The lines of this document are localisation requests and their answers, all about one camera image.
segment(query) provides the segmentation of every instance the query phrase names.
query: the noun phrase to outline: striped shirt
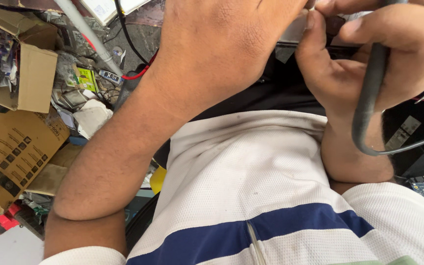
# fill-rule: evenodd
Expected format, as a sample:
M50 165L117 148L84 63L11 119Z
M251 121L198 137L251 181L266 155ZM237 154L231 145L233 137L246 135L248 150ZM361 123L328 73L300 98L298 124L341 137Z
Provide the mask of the striped shirt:
M42 265L424 264L424 198L392 183L330 189L326 118L250 111L171 138L153 222L127 259L103 247Z

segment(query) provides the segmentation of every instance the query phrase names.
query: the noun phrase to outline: white paper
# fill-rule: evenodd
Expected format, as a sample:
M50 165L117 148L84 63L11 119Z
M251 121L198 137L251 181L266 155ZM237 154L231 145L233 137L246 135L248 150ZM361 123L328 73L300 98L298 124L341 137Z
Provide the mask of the white paper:
M73 114L73 117L83 128L86 134L84 137L89 140L112 117L112 114L113 112L107 109L102 102L90 99L79 111Z

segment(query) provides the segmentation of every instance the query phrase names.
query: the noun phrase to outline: black pants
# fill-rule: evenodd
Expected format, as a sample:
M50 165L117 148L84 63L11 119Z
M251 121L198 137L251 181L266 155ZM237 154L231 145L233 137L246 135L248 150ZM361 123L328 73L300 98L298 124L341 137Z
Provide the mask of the black pants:
M256 82L244 91L206 109L191 121L254 110L293 110L325 116L325 109L310 93L292 55L287 63L276 59L275 53L266 64L263 82ZM170 140L154 155L156 162L166 168Z

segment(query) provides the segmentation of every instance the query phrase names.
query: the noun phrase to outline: soldering iron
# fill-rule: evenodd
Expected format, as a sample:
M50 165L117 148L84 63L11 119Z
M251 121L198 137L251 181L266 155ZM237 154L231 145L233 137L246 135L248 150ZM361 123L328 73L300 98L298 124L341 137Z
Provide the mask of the soldering iron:
M386 0L385 5L403 4L407 2L408 0ZM353 118L351 132L353 142L361 152L370 156L392 155L424 145L423 140L394 150L376 151L368 147L365 143L369 121L374 113L375 101L377 100L377 96L379 95L379 91L385 77L389 54L390 49L384 45L380 43L374 43L372 45L372 51L369 57L366 75L364 76L361 95Z

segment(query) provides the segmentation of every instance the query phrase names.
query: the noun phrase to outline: person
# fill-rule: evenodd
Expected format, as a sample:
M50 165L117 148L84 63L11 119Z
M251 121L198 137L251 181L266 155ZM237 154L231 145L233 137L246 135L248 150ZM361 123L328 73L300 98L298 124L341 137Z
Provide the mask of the person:
M306 0L166 1L154 63L63 180L41 264L424 264L424 198L351 141L370 44L392 50L369 146L384 149L382 111L424 91L424 0L379 3L307 13L295 59L326 117L269 107L189 122L262 76ZM362 10L374 12L340 37L365 45L332 60L324 16ZM169 138L153 222L127 253L123 209Z

